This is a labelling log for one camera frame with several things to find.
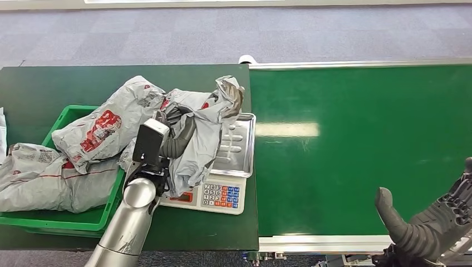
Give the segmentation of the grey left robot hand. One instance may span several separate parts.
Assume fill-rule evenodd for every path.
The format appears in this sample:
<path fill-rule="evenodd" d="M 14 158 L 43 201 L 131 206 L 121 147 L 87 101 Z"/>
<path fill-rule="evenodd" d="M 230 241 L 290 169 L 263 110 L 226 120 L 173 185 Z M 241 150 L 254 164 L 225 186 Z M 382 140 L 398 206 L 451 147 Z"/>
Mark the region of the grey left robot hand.
<path fill-rule="evenodd" d="M 184 153 L 196 129 L 194 116 L 187 116 L 187 113 L 191 113 L 191 110 L 183 106 L 175 106 L 165 110 L 165 124 L 170 127 L 171 133 L 161 146 L 160 156 L 177 159 Z M 176 126 L 182 118 L 185 119 L 185 124 L 177 135 L 172 127 Z"/>

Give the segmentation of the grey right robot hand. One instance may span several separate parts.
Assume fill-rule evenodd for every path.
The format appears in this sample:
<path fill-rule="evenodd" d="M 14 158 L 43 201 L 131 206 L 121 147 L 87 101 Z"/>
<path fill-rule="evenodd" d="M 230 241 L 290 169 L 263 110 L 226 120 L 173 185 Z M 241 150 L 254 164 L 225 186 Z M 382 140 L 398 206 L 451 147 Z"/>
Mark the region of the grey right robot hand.
<path fill-rule="evenodd" d="M 372 257 L 374 266 L 447 266 L 471 248 L 471 158 L 449 191 L 408 222 L 385 187 L 375 206 L 392 244 Z"/>

